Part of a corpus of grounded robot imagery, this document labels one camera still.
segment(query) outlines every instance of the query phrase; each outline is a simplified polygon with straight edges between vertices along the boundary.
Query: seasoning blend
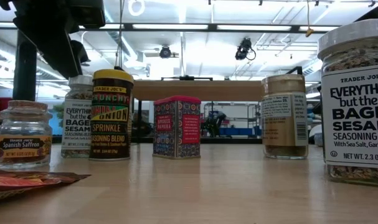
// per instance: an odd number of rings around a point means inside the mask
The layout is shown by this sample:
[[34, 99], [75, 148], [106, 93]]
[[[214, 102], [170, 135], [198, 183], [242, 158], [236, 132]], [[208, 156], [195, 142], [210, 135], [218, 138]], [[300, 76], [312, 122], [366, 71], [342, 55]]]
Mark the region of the seasoning blend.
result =
[[52, 128], [44, 103], [13, 100], [0, 115], [0, 169], [24, 169], [48, 165]]
[[275, 159], [306, 159], [308, 125], [305, 78], [275, 75], [262, 80], [262, 143], [265, 156]]
[[318, 45], [328, 174], [378, 185], [378, 19], [332, 30]]
[[154, 102], [153, 156], [200, 158], [200, 105], [200, 99], [189, 96]]
[[104, 69], [95, 72], [90, 160], [130, 158], [132, 89], [133, 77], [124, 71]]
[[62, 157], [89, 157], [92, 76], [70, 78], [64, 101]]

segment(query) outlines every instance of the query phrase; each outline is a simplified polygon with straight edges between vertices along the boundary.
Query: white lid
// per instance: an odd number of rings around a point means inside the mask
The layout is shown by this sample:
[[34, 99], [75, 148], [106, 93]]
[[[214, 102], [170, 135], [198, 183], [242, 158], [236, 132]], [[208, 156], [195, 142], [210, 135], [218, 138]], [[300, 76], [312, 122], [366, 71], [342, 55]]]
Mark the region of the white lid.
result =
[[78, 75], [69, 79], [69, 86], [81, 84], [81, 85], [93, 85], [93, 77], [91, 75]]
[[318, 58], [323, 59], [323, 51], [334, 45], [371, 37], [378, 37], [378, 19], [367, 19], [338, 27], [318, 40]]

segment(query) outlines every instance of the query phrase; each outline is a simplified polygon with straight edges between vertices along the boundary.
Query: ceiling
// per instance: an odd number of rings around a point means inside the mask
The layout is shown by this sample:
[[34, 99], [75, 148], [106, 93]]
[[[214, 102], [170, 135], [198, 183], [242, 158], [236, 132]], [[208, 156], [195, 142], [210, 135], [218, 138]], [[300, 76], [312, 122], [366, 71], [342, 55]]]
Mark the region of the ceiling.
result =
[[[211, 5], [208, 5], [207, 0], [144, 0], [144, 10], [141, 9], [140, 2], [125, 0], [124, 23], [306, 25], [308, 20], [306, 1], [263, 0], [263, 4], [259, 6], [260, 1], [251, 0], [216, 0]], [[315, 6], [315, 1], [310, 1], [309, 22], [319, 26], [345, 25], [378, 6], [378, 1], [376, 2], [373, 7], [368, 7], [370, 1], [319, 1], [319, 6]], [[119, 3], [119, 0], [104, 0], [109, 21], [119, 21]], [[140, 10], [143, 13], [135, 16]], [[0, 8], [0, 21], [11, 22], [13, 18], [13, 11], [3, 11]], [[182, 71], [185, 75], [217, 78], [228, 76], [233, 80], [259, 80], [267, 75], [286, 73], [295, 66], [314, 62], [317, 40], [321, 36], [322, 34], [305, 37], [304, 34], [257, 32], [123, 33], [127, 44], [136, 53], [145, 54], [143, 59], [138, 59], [139, 65], [134, 63], [127, 70], [136, 74], [135, 78], [158, 80], [161, 77], [181, 75]], [[90, 66], [83, 67], [84, 73], [114, 66], [117, 44], [107, 32], [80, 31], [72, 34], [71, 38], [83, 42], [91, 59], [88, 63]], [[250, 38], [256, 49], [257, 56], [253, 61], [238, 61], [234, 58], [243, 38]], [[16, 47], [17, 31], [0, 29], [0, 41]], [[158, 53], [163, 45], [170, 46], [177, 57], [159, 58]], [[140, 68], [143, 64], [150, 66], [150, 73]]]

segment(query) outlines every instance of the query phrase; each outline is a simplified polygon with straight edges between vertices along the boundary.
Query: yellow lid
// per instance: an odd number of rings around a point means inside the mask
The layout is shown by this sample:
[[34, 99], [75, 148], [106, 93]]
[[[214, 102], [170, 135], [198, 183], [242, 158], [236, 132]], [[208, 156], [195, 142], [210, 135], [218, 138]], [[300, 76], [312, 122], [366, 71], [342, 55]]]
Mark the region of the yellow lid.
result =
[[115, 78], [120, 80], [126, 80], [128, 82], [133, 83], [133, 77], [121, 70], [115, 70], [115, 69], [102, 69], [99, 71], [96, 71], [93, 75], [93, 79], [99, 79], [99, 78]]

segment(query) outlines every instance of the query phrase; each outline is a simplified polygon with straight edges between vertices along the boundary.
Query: white ceiling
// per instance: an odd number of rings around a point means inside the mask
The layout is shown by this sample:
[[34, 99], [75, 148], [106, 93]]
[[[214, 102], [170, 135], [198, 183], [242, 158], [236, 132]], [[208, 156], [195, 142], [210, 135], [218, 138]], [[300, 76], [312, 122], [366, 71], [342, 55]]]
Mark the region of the white ceiling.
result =
[[[123, 22], [168, 22], [168, 23], [230, 23], [230, 24], [306, 24], [306, 1], [212, 1], [212, 6], [207, 0], [145, 0], [145, 10], [140, 16], [132, 16], [129, 10], [129, 2], [126, 0], [123, 14]], [[105, 9], [116, 22], [119, 20], [119, 0], [104, 0]], [[309, 21], [311, 25], [340, 26], [355, 21], [358, 17], [370, 11], [374, 7], [368, 7], [369, 1], [320, 1], [319, 6], [310, 2]], [[133, 11], [139, 10], [139, 3], [134, 3]], [[14, 13], [3, 11], [0, 8], [0, 21], [12, 21]], [[102, 68], [112, 68], [115, 62], [116, 42], [106, 32], [83, 32], [72, 34], [71, 38], [81, 41], [88, 50], [89, 67], [83, 67], [85, 72], [93, 73]], [[179, 32], [124, 32], [126, 41], [137, 51], [147, 55], [156, 55], [155, 49], [162, 45], [170, 45], [173, 52], [181, 54], [181, 34]], [[322, 36], [313, 34], [305, 37], [304, 34], [266, 34], [258, 43], [257, 57], [248, 63], [248, 60], [236, 61], [234, 59], [237, 46], [244, 37], [249, 37], [254, 44], [262, 33], [205, 33], [186, 32], [186, 51], [183, 53], [186, 65], [186, 75], [195, 76], [232, 76], [232, 77], [264, 77], [277, 73], [285, 73], [287, 70], [304, 65], [314, 59], [317, 51], [317, 40]], [[16, 46], [17, 34], [15, 30], [0, 30], [0, 40]], [[276, 57], [285, 44], [290, 46]], [[163, 61], [158, 58], [147, 58], [144, 62], [152, 65], [162, 63], [165, 67], [172, 67], [172, 75], [180, 75], [179, 59], [170, 58]], [[162, 67], [157, 68], [161, 76]], [[145, 75], [142, 70], [128, 70], [131, 73]]]

